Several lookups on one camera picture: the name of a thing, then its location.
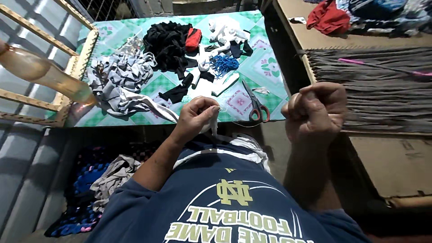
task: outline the red cloth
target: red cloth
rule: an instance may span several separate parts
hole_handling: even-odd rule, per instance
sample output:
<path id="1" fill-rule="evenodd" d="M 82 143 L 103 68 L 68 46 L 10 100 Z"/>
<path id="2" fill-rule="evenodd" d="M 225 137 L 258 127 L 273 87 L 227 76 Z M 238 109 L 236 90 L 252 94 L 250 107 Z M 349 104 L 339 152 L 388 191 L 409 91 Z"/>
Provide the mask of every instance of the red cloth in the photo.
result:
<path id="1" fill-rule="evenodd" d="M 307 29 L 315 28 L 325 35 L 343 34 L 350 26 L 348 14 L 337 9 L 334 0 L 320 2 L 309 14 L 306 22 Z"/>
<path id="2" fill-rule="evenodd" d="M 201 30 L 190 28 L 186 38 L 186 51 L 195 51 L 201 41 Z"/>

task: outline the pink crochet hook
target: pink crochet hook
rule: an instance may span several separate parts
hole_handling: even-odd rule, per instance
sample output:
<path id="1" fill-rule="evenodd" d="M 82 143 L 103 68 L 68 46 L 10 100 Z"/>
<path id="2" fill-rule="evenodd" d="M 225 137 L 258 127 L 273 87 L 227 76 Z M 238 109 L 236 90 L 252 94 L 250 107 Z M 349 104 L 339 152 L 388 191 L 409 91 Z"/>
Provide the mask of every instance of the pink crochet hook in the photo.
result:
<path id="1" fill-rule="evenodd" d="M 379 65 L 368 64 L 368 63 L 365 63 L 362 61 L 356 61 L 356 60 L 345 59 L 345 58 L 339 58 L 338 61 L 346 62 L 346 63 L 353 63 L 353 64 L 357 64 L 357 65 L 364 65 L 364 66 L 369 66 L 369 67 L 378 67 L 378 68 L 388 69 L 388 70 L 392 70 L 392 71 L 396 71 L 396 72 L 402 72 L 402 73 L 406 73 L 406 74 L 414 74 L 414 75 L 420 75 L 420 76 L 432 76 L 432 73 L 405 71 L 402 69 L 397 69 L 397 68 L 392 68 L 392 67 L 383 67 L 383 66 L 379 66 Z"/>

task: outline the red scissors handle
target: red scissors handle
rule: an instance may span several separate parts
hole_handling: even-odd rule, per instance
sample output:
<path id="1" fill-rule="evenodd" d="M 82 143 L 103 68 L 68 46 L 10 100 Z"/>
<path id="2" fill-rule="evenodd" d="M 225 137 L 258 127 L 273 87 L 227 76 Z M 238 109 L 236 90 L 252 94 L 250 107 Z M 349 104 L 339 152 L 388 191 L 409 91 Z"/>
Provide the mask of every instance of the red scissors handle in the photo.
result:
<path id="1" fill-rule="evenodd" d="M 266 113 L 266 115 L 267 115 L 267 118 L 266 118 L 266 120 L 265 121 L 263 121 L 263 122 L 268 122 L 269 120 L 270 120 L 270 111 L 269 111 L 269 109 L 266 107 L 266 106 L 264 106 L 264 105 L 260 105 L 260 106 L 258 106 L 258 109 L 257 108 L 253 108 L 252 109 L 252 111 L 250 112 L 250 114 L 249 114 L 249 120 L 250 121 L 261 121 L 262 120 L 262 118 L 263 118 L 263 111 Z"/>
<path id="2" fill-rule="evenodd" d="M 249 113 L 249 120 L 255 121 L 255 122 L 260 121 L 261 120 L 261 112 L 258 109 L 253 108 L 253 110 Z"/>
<path id="3" fill-rule="evenodd" d="M 263 121 L 263 122 L 268 122 L 270 120 L 270 111 L 269 111 L 269 109 L 267 108 L 267 106 L 263 106 L 263 105 L 260 105 L 260 109 L 261 109 L 261 116 L 262 116 L 263 111 L 265 111 L 265 113 L 267 114 L 267 119 L 265 121 Z"/>

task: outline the hand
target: hand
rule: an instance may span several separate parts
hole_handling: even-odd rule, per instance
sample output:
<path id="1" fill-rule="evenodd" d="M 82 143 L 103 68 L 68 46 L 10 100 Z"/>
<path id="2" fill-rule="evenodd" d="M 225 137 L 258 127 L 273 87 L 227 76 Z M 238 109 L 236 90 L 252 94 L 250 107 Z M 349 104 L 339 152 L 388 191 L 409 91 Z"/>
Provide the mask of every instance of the hand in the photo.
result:
<path id="1" fill-rule="evenodd" d="M 0 54 L 2 54 L 6 50 L 6 43 L 0 39 Z"/>
<path id="2" fill-rule="evenodd" d="M 345 88 L 338 83 L 312 84 L 294 94 L 281 112 L 293 144 L 327 148 L 344 122 Z"/>
<path id="3" fill-rule="evenodd" d="M 196 97 L 181 109 L 177 125 L 170 137 L 176 144 L 183 146 L 197 136 L 203 126 L 218 114 L 219 103 L 216 100 L 202 96 Z"/>

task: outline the blue yarn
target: blue yarn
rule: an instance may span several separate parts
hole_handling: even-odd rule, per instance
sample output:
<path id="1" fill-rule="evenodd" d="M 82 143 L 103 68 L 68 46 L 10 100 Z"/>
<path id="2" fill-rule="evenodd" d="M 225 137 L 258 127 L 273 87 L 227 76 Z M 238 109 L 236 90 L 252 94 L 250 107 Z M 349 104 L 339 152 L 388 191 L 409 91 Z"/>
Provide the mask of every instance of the blue yarn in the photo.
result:
<path id="1" fill-rule="evenodd" d="M 229 71 L 238 68 L 238 61 L 228 56 L 217 55 L 209 63 L 216 72 L 216 78 L 221 78 Z"/>

